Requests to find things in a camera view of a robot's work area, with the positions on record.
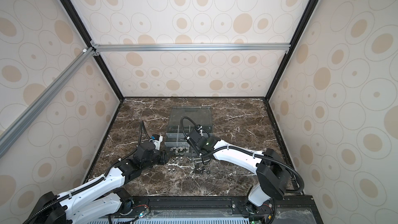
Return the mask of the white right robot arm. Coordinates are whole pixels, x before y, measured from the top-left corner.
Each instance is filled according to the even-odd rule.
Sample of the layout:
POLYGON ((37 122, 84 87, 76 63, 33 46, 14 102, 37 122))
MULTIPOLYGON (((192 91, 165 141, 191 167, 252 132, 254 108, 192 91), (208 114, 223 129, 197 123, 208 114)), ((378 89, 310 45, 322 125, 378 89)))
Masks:
POLYGON ((185 140, 200 156, 225 161, 255 174, 258 184, 253 186, 248 201, 259 207, 269 199, 282 200, 291 178, 292 168, 284 164, 272 149, 253 151, 231 145, 216 136, 205 137, 191 131, 185 140))

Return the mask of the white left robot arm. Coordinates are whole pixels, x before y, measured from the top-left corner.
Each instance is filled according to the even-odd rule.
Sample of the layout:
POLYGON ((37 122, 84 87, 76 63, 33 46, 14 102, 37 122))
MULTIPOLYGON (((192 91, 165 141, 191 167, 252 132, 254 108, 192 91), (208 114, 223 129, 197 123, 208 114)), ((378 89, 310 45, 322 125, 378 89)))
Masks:
POLYGON ((152 136, 91 181, 58 195, 52 192, 42 195, 25 223, 77 224, 126 212, 132 199, 122 186, 143 171, 168 162, 166 152, 160 149, 161 142, 162 136, 152 136))

